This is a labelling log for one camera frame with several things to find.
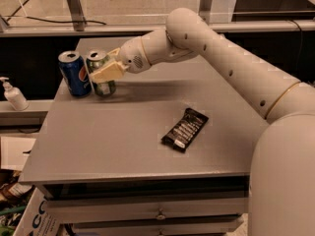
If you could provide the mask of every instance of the can top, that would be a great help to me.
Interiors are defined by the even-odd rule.
[[[59,55],[58,59],[63,63],[71,63],[76,61],[79,57],[80,54],[78,51],[65,51]]]
[[[106,57],[107,53],[101,49],[93,49],[88,52],[88,59],[91,61],[99,61]]]

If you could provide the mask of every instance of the drawer knob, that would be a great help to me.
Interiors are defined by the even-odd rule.
[[[165,220],[166,219],[166,216],[163,214],[162,209],[158,210],[158,215],[156,216],[156,219],[157,220]]]

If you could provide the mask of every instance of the white bottle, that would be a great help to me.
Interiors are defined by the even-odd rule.
[[[6,82],[9,78],[0,77],[0,81],[3,83],[4,96],[12,104],[13,108],[17,111],[22,111],[28,108],[29,102],[23,96],[22,92],[13,87],[10,83]]]

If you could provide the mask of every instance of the white robotic arm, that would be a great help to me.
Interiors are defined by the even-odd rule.
[[[249,235],[309,236],[315,210],[315,89],[215,33],[194,12],[177,9],[157,30],[126,42],[116,66],[92,76],[116,80],[191,51],[202,55],[272,125],[256,145]]]

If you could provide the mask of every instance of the can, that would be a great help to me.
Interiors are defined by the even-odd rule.
[[[87,67],[89,73],[96,71],[101,68],[106,62],[110,60],[110,56],[106,55],[106,52],[100,49],[94,49],[89,51],[87,57]],[[94,83],[94,92],[98,96],[107,97],[115,93],[116,84],[114,81],[104,82],[104,83]]]
[[[78,51],[65,51],[58,57],[61,74],[69,92],[76,97],[88,95],[92,86],[84,59]]]

